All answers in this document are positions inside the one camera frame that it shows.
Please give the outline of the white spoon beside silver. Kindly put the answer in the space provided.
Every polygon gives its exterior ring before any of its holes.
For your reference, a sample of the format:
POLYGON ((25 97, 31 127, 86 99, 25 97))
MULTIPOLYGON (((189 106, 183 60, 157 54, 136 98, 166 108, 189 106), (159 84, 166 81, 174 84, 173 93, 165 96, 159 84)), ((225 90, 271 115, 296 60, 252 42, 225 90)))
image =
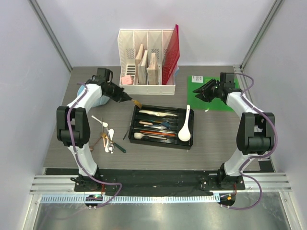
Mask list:
POLYGON ((106 140, 105 152, 109 152, 111 154, 113 154, 114 152, 114 145, 112 142, 113 135, 114 135, 114 130, 106 128, 107 140, 106 140))

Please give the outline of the white thin plastic spoon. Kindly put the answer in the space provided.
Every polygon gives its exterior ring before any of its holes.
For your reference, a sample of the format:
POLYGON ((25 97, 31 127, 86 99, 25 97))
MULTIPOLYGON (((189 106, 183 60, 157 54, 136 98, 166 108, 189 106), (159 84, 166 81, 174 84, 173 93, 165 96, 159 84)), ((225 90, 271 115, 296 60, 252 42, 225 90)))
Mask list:
POLYGON ((96 120, 97 122, 99 122, 102 127, 108 127, 108 123, 103 122, 102 120, 99 120, 97 117, 95 117, 94 115, 91 116, 94 120, 96 120))

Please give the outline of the blue plastic spoon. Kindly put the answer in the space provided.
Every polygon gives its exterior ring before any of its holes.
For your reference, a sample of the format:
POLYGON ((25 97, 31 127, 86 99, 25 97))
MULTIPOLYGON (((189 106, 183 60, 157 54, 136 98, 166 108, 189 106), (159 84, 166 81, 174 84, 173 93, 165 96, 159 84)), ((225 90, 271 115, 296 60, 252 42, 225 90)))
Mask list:
POLYGON ((157 125, 151 125, 151 127, 160 127, 160 126, 169 128, 169 123, 168 122, 161 122, 161 123, 159 123, 157 125))

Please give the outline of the orange chopstick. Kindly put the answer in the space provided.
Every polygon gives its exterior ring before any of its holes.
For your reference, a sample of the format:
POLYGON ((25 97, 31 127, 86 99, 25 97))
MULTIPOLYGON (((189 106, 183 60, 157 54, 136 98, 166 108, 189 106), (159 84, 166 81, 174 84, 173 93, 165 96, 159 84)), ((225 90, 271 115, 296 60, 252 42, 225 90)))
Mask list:
POLYGON ((152 131, 145 131, 145 130, 141 130, 140 133, 150 134, 150 135, 158 135, 158 136, 166 136, 166 137, 175 137, 176 136, 176 134, 173 134, 173 133, 152 132, 152 131))

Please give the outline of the pink cube box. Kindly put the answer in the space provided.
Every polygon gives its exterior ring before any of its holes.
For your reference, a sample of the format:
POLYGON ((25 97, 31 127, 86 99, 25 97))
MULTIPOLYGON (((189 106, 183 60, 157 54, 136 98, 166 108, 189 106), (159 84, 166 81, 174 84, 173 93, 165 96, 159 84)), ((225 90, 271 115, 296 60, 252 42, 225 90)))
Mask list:
POLYGON ((133 85, 134 79, 131 75, 125 75, 125 76, 121 77, 121 83, 123 85, 133 85))

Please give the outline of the small white ceramic spoon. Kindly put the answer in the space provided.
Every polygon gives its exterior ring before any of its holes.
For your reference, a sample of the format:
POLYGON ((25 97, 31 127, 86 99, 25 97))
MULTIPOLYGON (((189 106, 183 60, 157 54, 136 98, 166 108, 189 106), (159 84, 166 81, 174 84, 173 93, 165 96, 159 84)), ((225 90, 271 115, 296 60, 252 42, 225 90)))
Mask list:
POLYGON ((133 136, 135 139, 150 139, 148 135, 144 135, 142 133, 134 133, 133 136))

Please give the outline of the white chopstick in tray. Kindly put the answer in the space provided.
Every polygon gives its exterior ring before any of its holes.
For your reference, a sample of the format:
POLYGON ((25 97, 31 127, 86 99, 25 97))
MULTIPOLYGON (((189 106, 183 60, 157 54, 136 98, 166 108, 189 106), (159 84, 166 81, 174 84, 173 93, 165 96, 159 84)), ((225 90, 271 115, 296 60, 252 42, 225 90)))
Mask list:
POLYGON ((165 138, 165 137, 159 137, 159 136, 154 136, 154 135, 143 135, 144 137, 146 136, 146 137, 150 137, 150 138, 155 138, 155 139, 162 139, 162 140, 166 140, 167 138, 165 138))

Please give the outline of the black cutlery tray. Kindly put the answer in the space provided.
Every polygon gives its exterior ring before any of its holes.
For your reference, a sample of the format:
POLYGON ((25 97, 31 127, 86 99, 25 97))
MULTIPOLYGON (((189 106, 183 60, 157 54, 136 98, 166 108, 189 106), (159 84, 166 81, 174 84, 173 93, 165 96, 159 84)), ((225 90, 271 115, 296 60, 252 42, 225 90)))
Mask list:
POLYGON ((128 138, 131 143, 190 150, 193 145, 194 111, 190 109, 190 139, 182 141, 178 134, 186 120, 186 108, 143 105, 134 107, 128 138))

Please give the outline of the wooden board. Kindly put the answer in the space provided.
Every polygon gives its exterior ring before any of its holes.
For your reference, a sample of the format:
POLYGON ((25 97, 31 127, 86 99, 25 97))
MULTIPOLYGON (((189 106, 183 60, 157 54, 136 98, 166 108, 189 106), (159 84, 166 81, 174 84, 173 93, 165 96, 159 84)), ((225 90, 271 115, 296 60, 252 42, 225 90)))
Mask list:
POLYGON ((151 53, 150 63, 147 70, 147 78, 149 85, 157 85, 158 83, 158 61, 156 53, 151 53))
POLYGON ((135 81, 136 84, 146 85, 147 84, 147 56, 148 51, 144 48, 144 44, 141 44, 135 58, 135 81))

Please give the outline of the green handled utensil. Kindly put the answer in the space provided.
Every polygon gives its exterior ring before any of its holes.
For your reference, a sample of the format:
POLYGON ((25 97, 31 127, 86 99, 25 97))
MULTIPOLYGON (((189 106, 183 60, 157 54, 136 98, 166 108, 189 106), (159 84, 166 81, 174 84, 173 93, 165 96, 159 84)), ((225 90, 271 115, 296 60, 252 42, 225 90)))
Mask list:
POLYGON ((126 152, 127 152, 127 151, 126 151, 123 147, 121 147, 119 144, 117 144, 117 143, 114 142, 114 145, 115 145, 121 152, 123 152, 123 153, 126 153, 126 152))

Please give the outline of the light blue headphones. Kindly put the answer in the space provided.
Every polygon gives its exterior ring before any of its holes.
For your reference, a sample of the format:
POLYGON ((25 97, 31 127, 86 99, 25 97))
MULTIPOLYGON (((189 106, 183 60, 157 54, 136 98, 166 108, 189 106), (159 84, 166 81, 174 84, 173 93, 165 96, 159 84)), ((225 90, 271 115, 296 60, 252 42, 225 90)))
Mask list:
MULTIPOLYGON (((81 85, 77 91, 77 96, 79 96, 83 92, 83 90, 84 90, 84 86, 81 85)), ((105 105, 108 103, 109 100, 110 100, 109 97, 103 95, 94 102, 92 107, 98 107, 98 106, 105 105)))

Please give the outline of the wooden board right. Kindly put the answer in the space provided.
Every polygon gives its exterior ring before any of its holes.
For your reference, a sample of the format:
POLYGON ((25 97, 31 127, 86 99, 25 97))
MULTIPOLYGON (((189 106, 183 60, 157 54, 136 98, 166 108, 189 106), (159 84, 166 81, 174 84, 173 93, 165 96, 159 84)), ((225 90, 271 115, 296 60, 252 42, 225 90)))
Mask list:
POLYGON ((150 63, 147 70, 147 78, 149 85, 157 85, 158 83, 158 61, 156 53, 151 53, 150 63))

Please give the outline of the white file organizer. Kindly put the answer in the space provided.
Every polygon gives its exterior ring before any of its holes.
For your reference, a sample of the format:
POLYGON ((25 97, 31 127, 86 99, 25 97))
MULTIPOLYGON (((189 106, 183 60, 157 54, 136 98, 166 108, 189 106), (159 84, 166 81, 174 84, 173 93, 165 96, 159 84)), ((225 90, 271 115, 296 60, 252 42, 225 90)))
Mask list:
POLYGON ((120 86, 134 95, 174 95, 180 57, 179 31, 121 29, 118 33, 120 86))

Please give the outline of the copper round head spoon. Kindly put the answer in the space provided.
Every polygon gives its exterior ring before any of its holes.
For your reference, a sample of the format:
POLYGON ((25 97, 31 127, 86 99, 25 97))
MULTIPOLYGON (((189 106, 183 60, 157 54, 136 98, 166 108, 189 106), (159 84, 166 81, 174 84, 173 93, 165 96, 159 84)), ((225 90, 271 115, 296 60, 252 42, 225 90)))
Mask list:
POLYGON ((95 142, 94 144, 92 144, 92 145, 89 147, 89 148, 90 148, 90 151, 93 151, 93 150, 94 150, 95 146, 98 144, 98 142, 101 140, 101 138, 102 138, 102 137, 98 138, 98 139, 96 140, 96 142, 95 142))

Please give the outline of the green cutting mat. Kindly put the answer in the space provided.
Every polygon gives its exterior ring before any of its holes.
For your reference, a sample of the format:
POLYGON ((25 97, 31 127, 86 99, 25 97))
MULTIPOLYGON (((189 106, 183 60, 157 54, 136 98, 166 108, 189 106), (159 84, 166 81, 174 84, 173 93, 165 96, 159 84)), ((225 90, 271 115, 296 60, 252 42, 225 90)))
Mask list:
POLYGON ((193 110, 233 112, 219 95, 220 87, 228 82, 232 88, 239 88, 234 74, 221 73, 219 77, 188 76, 187 103, 193 110))

